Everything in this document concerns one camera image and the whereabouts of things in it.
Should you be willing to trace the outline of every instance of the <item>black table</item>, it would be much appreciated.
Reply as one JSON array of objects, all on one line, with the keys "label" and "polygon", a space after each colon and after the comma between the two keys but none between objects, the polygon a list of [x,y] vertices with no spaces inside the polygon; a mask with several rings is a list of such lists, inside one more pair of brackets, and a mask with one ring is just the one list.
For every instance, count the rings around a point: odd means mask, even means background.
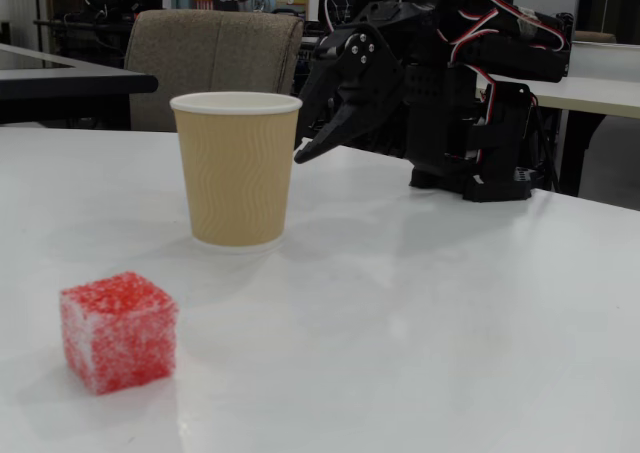
[{"label": "black table", "polygon": [[0,45],[0,124],[93,117],[128,130],[129,95],[157,88],[151,75]]}]

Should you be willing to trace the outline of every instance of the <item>robotic arm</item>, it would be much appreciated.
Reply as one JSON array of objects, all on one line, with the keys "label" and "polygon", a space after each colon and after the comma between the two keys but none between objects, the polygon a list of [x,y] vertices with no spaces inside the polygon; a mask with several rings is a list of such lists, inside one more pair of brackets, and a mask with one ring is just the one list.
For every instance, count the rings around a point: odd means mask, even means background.
[{"label": "robotic arm", "polygon": [[[503,0],[372,2],[314,52],[296,147],[312,141],[295,160],[346,145],[409,160],[417,188],[527,199],[535,175],[518,166],[535,97],[491,74],[559,82],[570,28]],[[480,99],[478,75],[488,83]],[[337,111],[327,115],[328,104]]]}]

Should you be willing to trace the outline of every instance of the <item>floor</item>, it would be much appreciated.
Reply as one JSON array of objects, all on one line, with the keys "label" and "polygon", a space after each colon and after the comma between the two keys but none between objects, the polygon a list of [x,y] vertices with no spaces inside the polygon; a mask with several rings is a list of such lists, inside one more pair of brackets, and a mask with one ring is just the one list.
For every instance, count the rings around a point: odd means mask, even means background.
[{"label": "floor", "polygon": [[585,155],[580,197],[640,210],[640,121],[607,117]]}]

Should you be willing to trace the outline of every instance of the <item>chair backrest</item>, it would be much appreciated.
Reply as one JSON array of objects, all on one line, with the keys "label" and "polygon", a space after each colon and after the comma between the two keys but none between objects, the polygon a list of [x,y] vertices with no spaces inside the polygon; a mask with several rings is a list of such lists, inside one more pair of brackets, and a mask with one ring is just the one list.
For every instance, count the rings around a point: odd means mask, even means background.
[{"label": "chair backrest", "polygon": [[131,126],[176,131],[171,98],[203,91],[289,94],[302,40],[290,16],[204,10],[147,11],[136,21],[125,67],[158,78],[131,95]]}]

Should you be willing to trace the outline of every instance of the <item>desk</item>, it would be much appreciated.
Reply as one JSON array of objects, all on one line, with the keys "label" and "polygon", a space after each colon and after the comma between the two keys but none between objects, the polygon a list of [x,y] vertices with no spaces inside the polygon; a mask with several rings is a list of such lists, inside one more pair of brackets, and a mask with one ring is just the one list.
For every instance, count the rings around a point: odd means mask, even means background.
[{"label": "desk", "polygon": [[[410,173],[295,166],[282,247],[220,256],[176,135],[0,129],[0,450],[636,453],[640,213]],[[124,270],[180,303],[177,371],[93,398],[57,292]]]},{"label": "desk", "polygon": [[[500,81],[519,81],[496,76]],[[564,78],[560,83],[523,81],[540,100],[540,106],[569,110],[562,155],[560,188],[578,196],[585,151],[606,116],[640,119],[640,83],[597,78]],[[484,88],[486,83],[479,82]]]},{"label": "desk", "polygon": [[95,116],[128,129],[129,95],[157,88],[150,75],[0,45],[0,123]]}]

